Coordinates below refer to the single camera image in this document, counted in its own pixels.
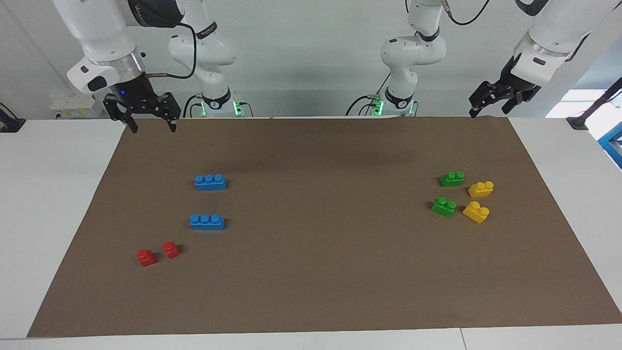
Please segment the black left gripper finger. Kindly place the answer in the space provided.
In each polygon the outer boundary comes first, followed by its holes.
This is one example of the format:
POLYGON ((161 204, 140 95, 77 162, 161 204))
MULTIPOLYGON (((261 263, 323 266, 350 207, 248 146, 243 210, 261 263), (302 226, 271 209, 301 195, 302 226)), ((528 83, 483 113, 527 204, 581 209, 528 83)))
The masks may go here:
POLYGON ((491 95, 492 88, 491 83, 480 83, 480 85, 469 96, 469 115, 472 118, 478 117, 480 111, 485 107, 486 100, 491 95))
POLYGON ((510 111, 521 104, 524 100, 522 92, 509 92, 506 94, 507 101, 501 107, 502 113, 509 114, 510 111))

